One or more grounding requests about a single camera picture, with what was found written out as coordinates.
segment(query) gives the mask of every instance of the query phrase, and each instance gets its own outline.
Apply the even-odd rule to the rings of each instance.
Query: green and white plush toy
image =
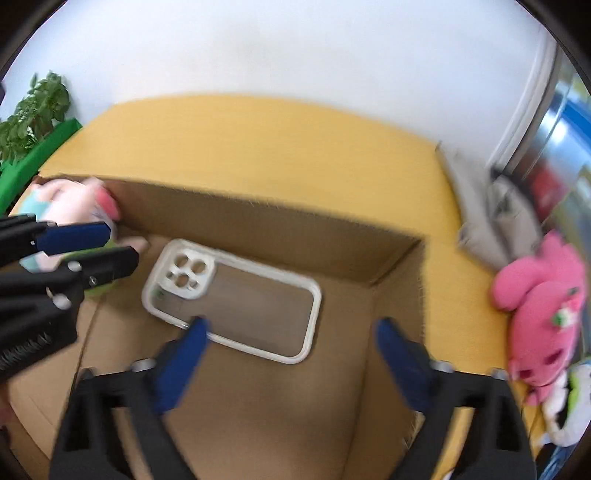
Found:
[[[567,405],[567,417],[562,428],[558,414]],[[575,445],[591,422],[591,358],[580,361],[562,373],[550,396],[542,404],[547,434],[542,443],[561,447]]]

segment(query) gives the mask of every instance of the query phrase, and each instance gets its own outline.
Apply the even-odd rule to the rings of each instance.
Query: gray fabric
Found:
[[[439,144],[436,151],[462,214],[459,246],[497,271],[535,253],[539,223],[511,182],[499,177],[491,183],[488,168],[459,150]]]

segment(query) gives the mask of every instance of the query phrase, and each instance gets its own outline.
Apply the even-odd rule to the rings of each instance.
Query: white wall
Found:
[[[83,124],[131,99],[252,93],[368,115],[488,161],[529,123],[553,48],[514,0],[69,0],[10,68],[0,117],[51,69]]]

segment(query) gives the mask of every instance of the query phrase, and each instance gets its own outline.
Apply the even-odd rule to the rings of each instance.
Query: plush toy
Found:
[[[558,415],[567,405],[566,421],[558,425]],[[591,422],[591,359],[583,360],[569,368],[568,376],[561,374],[554,390],[542,405],[548,440],[555,445],[568,447],[579,442]]]
[[[509,374],[532,387],[528,404],[544,401],[572,357],[587,296],[585,266],[572,245],[549,232],[538,254],[503,268],[492,300],[515,312],[509,331]]]
[[[87,179],[81,183],[59,179],[45,185],[33,185],[32,192],[24,199],[18,213],[34,213],[38,221],[55,222],[58,225],[103,221],[111,228],[111,240],[105,247],[129,245],[141,252],[147,244],[141,237],[130,237],[118,242],[115,240],[114,222],[119,220],[119,209],[99,179]],[[51,271],[63,257],[48,257],[40,252],[22,259],[21,265],[31,272]]]

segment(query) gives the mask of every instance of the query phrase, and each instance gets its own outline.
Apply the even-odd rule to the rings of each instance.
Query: potted plant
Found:
[[[13,115],[0,122],[0,213],[26,188],[39,168],[82,126],[65,119],[70,95],[61,76],[31,79]]]

